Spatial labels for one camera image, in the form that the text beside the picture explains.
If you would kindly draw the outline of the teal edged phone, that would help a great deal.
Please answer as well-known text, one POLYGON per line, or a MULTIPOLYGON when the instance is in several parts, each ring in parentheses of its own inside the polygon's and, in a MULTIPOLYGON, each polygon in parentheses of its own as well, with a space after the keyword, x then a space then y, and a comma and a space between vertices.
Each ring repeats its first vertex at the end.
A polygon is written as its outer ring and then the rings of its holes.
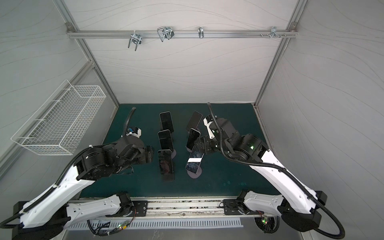
POLYGON ((158 151, 159 168, 162 175, 171 175, 173 170, 173 159, 171 150, 158 151))

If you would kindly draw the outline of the black folding phone stand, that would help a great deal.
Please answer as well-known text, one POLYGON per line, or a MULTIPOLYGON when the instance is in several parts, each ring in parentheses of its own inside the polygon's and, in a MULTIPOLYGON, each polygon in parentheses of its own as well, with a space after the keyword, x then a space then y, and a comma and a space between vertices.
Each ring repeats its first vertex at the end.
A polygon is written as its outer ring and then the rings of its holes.
POLYGON ((163 182, 173 182, 175 180, 175 174, 162 175, 163 182))

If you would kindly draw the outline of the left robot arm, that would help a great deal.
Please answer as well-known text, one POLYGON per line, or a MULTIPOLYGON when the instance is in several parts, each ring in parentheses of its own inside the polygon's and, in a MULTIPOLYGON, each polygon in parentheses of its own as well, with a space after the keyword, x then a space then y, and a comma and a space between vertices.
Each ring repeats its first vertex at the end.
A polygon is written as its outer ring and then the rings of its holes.
POLYGON ((125 192, 92 202, 69 203, 100 179, 152 162, 153 148, 144 145, 141 129, 129 126, 135 110, 128 114, 119 140, 80 151, 47 190, 29 202, 15 204, 13 216, 1 222, 1 229, 11 229, 14 240, 50 240, 84 220, 135 215, 137 209, 125 192))

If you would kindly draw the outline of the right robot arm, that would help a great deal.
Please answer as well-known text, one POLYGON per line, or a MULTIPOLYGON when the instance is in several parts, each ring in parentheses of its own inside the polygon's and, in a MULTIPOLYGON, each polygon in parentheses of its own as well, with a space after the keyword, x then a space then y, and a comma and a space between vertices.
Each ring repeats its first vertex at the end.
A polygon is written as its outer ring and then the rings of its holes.
POLYGON ((214 114, 210 103, 208 108, 210 113, 204 118, 208 136, 196 140, 199 151, 220 153, 232 163, 249 166, 279 191, 266 195, 243 190, 235 201, 241 215, 258 213, 255 222, 265 234, 275 233, 283 221, 302 233, 315 231, 334 240, 346 236, 342 223, 326 208, 328 196, 324 192, 314 191, 298 180, 260 138, 241 135, 229 120, 214 114))

